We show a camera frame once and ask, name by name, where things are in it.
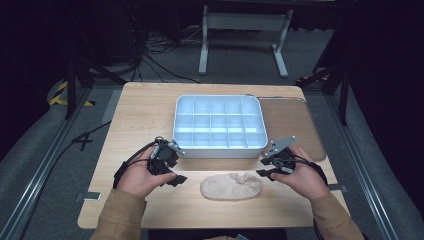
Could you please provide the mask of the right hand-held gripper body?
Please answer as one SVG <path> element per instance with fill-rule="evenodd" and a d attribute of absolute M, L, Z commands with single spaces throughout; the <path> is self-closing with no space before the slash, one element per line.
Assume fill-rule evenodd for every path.
<path fill-rule="evenodd" d="M 291 136 L 285 139 L 271 140 L 268 150 L 264 154 L 264 158 L 275 157 L 278 158 L 273 165 L 279 169 L 281 174 L 291 174 L 295 170 L 295 163 L 293 161 L 293 154 L 289 146 L 295 142 L 297 138 Z"/>

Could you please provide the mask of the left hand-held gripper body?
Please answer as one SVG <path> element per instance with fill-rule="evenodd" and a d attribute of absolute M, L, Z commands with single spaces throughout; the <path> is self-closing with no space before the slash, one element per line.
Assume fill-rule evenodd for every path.
<path fill-rule="evenodd" d="M 185 152 L 175 140 L 168 141 L 162 137 L 155 138 L 155 148 L 148 161 L 148 171 L 152 175 L 171 173 L 170 160 L 172 157 L 184 155 Z"/>

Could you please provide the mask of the beige sock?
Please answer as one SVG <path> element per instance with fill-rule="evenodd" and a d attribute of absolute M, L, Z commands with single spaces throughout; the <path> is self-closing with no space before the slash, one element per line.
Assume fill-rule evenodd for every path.
<path fill-rule="evenodd" d="M 240 201 L 256 197 L 262 190 L 261 182 L 248 173 L 227 173 L 205 178 L 200 184 L 201 194 L 218 201 Z"/>

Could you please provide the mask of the white divided storage box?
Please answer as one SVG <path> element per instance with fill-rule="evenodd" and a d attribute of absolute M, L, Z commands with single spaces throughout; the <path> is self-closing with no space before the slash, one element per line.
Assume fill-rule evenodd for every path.
<path fill-rule="evenodd" d="M 173 138 L 185 158 L 258 158 L 268 144 L 260 101 L 251 95 L 181 95 Z"/>

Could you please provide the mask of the person's right hand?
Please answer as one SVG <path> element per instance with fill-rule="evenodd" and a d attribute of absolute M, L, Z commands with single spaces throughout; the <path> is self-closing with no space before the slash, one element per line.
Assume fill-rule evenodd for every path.
<path fill-rule="evenodd" d="M 291 187 L 308 200 L 316 200 L 330 193 L 321 176 L 310 166 L 297 163 L 293 173 L 285 175 L 272 173 L 271 178 Z"/>

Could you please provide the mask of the person's left hand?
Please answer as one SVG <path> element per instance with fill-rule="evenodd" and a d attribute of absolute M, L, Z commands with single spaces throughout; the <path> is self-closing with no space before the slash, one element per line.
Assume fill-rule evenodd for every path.
<path fill-rule="evenodd" d="M 148 161 L 152 155 L 154 147 L 139 153 L 122 174 L 116 189 L 140 196 L 148 196 L 156 187 L 161 186 L 175 179 L 175 173 L 166 173 L 162 175 L 152 175 L 147 168 Z"/>

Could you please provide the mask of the black tripod stand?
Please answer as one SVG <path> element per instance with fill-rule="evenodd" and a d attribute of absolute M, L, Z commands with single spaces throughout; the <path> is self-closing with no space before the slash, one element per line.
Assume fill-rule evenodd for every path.
<path fill-rule="evenodd" d="M 301 77 L 296 81 L 296 86 L 303 88 L 324 77 L 327 78 L 321 87 L 324 95 L 332 95 L 337 89 L 340 89 L 338 116 L 341 123 L 346 126 L 347 100 L 349 92 L 349 74 L 345 64 L 339 64 L 323 69 L 310 77 Z"/>
<path fill-rule="evenodd" d="M 107 70 L 106 68 L 95 64 L 83 57 L 73 57 L 69 62 L 65 80 L 68 86 L 68 106 L 65 118 L 70 119 L 77 108 L 77 90 L 76 81 L 80 82 L 83 88 L 91 88 L 94 85 L 94 78 L 90 69 L 94 69 L 101 75 L 109 78 L 113 82 L 124 85 L 127 83 L 126 80 Z"/>

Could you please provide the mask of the grey metal stand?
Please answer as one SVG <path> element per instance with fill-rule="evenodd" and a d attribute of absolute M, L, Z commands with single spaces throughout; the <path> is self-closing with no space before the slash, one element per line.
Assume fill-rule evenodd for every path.
<path fill-rule="evenodd" d="M 249 30 L 249 31 L 273 31 L 279 33 L 279 40 L 271 46 L 274 59 L 282 78 L 288 77 L 282 48 L 292 20 L 293 11 L 288 10 L 283 15 L 247 14 L 247 13 L 218 13 L 211 12 L 209 7 L 203 7 L 202 16 L 202 46 L 198 73 L 205 75 L 208 64 L 208 31 L 215 30 Z"/>

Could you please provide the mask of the metal floor rail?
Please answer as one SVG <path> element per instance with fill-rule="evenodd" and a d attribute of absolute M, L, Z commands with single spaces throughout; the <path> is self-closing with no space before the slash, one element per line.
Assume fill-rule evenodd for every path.
<path fill-rule="evenodd" d="M 359 184 L 364 192 L 367 203 L 371 209 L 374 219 L 382 234 L 384 240 L 399 240 L 394 226 L 389 219 L 387 211 L 383 206 L 382 199 L 374 186 L 369 173 L 363 163 L 363 158 L 357 149 L 356 143 L 351 136 L 347 125 L 344 125 L 338 114 L 338 105 L 332 96 L 324 97 L 329 110 L 336 121 L 336 126 L 340 131 L 342 138 L 347 145 L 348 152 L 352 158 L 352 167 L 358 178 Z"/>
<path fill-rule="evenodd" d="M 68 119 L 62 121 L 40 165 L 26 185 L 16 207 L 3 230 L 0 232 L 0 240 L 20 240 L 24 235 L 38 205 L 42 191 L 59 159 L 59 151 L 64 144 L 65 138 L 91 91 L 91 88 L 83 88 L 80 90 L 80 94 L 76 98 L 73 112 Z"/>

